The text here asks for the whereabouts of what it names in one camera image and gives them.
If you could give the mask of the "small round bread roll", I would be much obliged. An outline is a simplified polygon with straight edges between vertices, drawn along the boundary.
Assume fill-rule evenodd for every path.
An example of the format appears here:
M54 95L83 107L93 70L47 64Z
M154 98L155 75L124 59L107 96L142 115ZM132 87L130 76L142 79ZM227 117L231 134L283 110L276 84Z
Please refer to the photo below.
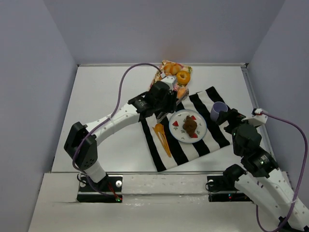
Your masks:
M186 88L185 87L180 87L177 90L177 98L180 99L184 96L184 94L186 93Z

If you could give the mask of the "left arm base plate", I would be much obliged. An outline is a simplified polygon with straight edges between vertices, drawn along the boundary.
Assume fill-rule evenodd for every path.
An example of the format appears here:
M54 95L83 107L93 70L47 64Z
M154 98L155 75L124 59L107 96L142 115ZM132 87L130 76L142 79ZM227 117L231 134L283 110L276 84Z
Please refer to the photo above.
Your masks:
M101 183L88 183L85 175L78 174L79 181L76 200L79 203L122 203L122 175L109 175Z

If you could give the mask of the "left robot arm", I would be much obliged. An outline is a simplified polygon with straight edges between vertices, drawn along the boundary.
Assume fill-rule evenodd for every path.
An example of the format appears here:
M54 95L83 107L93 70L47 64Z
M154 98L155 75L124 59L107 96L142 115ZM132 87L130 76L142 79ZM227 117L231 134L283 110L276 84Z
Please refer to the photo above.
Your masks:
M177 91L163 80L130 99L123 107L116 107L110 115L83 125L72 125L64 150L72 158L73 167L84 174L90 187L102 193L108 175L98 160L98 145L121 129L136 124L155 113L173 113L177 106Z

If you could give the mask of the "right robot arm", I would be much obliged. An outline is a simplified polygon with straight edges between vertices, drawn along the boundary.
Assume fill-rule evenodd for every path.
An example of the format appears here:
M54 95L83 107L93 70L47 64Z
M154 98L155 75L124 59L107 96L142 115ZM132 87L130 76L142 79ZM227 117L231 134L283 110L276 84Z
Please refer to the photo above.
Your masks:
M236 109L219 113L218 125L228 122L224 130L232 136L235 155L241 158L241 165L234 164L223 172L223 178L232 187L243 192L256 205L279 221L277 232L307 232L309 230L309 210L298 197L301 181L308 156L308 141L304 132L295 123L301 133L305 153L296 188L291 188L285 180L278 163L261 146L261 134L257 128L266 124L271 117L280 120L263 109L255 108L252 117L240 114Z

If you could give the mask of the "brown chocolate croissant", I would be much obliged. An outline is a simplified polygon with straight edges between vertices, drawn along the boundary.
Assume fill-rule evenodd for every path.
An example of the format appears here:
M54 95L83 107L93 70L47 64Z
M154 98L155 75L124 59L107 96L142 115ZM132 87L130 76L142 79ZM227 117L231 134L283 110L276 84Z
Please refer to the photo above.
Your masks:
M197 129L197 123L191 116L187 116L185 118L183 129L189 135L189 137L197 138L197 134L195 133Z

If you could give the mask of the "metal serving tongs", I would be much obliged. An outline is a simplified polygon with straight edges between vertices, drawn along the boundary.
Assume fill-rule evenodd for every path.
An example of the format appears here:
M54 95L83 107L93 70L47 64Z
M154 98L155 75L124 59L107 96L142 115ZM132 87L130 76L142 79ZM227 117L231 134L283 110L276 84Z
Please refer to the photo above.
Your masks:
M184 99L186 99L189 95L189 89L184 89L184 92L181 94L180 98L176 101L176 106L178 106ZM156 118L156 122L160 123L169 113L161 112Z

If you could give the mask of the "lilac plastic cup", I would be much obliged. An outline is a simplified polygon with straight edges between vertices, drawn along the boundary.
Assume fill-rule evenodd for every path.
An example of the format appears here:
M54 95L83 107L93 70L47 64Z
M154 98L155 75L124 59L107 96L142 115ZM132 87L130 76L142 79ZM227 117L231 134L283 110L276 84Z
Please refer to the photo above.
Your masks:
M211 108L211 112L210 112L210 118L213 122L216 122L218 117L219 117L219 113L220 112L227 112L228 111L228 106L221 101L217 101L212 105Z

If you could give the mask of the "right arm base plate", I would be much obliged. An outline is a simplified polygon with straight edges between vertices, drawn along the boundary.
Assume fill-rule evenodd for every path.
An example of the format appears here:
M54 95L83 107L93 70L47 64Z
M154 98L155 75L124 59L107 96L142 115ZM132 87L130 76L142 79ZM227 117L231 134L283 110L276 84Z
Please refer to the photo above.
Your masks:
M252 202L252 200L236 189L223 175L207 176L205 190L209 193L211 203L216 202Z

